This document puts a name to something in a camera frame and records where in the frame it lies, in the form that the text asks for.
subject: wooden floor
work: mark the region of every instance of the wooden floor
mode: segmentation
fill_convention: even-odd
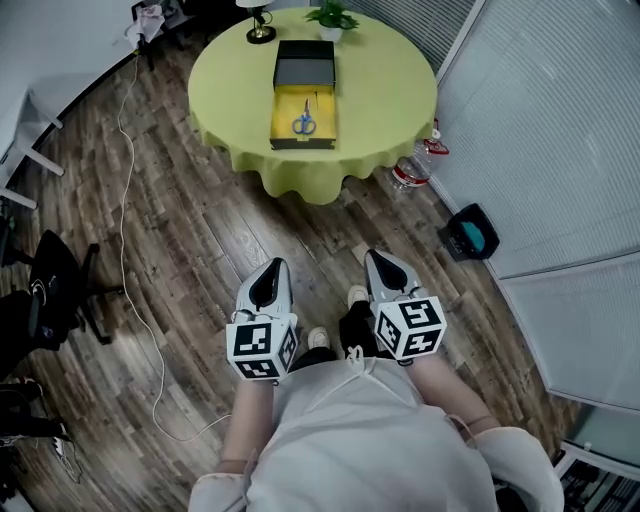
[[[224,153],[200,145],[189,124],[187,80],[201,49],[167,48],[125,106],[136,165],[127,200],[126,272],[131,295],[152,326],[168,363],[161,423],[188,437],[230,411],[235,378],[225,362],[224,327],[244,278],[274,256],[287,260],[294,310],[304,332],[316,325],[337,335],[347,290],[362,283],[371,247],[416,267],[448,314],[444,347],[460,375],[505,424],[526,428],[552,452],[577,406],[549,396],[514,319],[480,263],[454,263],[436,230],[449,213],[429,188],[397,195],[377,171],[348,178],[329,206],[296,194],[274,199],[256,173],[234,174]],[[124,66],[93,91],[44,144],[59,178],[30,164],[17,190],[40,207],[15,207],[18,238],[35,251],[52,229],[80,259],[89,243],[102,251],[94,267],[104,285],[121,281],[118,226],[130,154],[116,115],[133,75]],[[0,271],[0,291],[24,288],[28,269]],[[179,444],[151,420],[160,385],[159,358],[124,297],[100,299],[98,317],[112,334],[100,346],[74,332],[59,352],[32,354],[22,371],[43,383],[52,415],[69,426],[84,475],[68,479],[48,443],[20,451],[20,477],[41,510],[184,510],[197,477],[216,464],[226,421],[201,439]]]

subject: scissors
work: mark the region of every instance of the scissors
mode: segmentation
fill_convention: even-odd
[[[293,120],[291,128],[293,128],[293,132],[298,135],[311,135],[316,131],[316,122],[309,112],[309,98],[304,102],[304,112],[302,112],[300,117]]]

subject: yellow-green tablecloth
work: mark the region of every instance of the yellow-green tablecloth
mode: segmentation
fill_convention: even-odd
[[[364,179],[392,166],[430,136],[436,82],[429,63],[405,37],[360,14],[360,26],[335,46],[337,134],[334,150],[271,149],[273,71],[281,39],[318,39],[307,8],[274,11],[275,41],[247,43],[245,20],[216,37],[189,78],[189,103],[203,142],[229,150],[235,171],[256,170],[277,197],[296,190],[305,201],[327,204],[348,176]]]

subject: white sleeve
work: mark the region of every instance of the white sleeve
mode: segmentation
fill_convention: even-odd
[[[189,512],[241,512],[245,510],[243,486],[243,475],[204,475],[191,491]]]
[[[515,427],[481,432],[467,444],[475,446],[491,474],[509,483],[530,511],[562,512],[564,492],[549,457],[540,442]]]

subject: plastic water bottle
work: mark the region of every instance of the plastic water bottle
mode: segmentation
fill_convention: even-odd
[[[408,192],[426,185],[433,172],[442,163],[442,159],[449,154],[449,149],[440,142],[440,131],[437,126],[436,119],[431,138],[417,142],[413,147],[413,156],[400,158],[391,169],[391,182],[397,190]]]

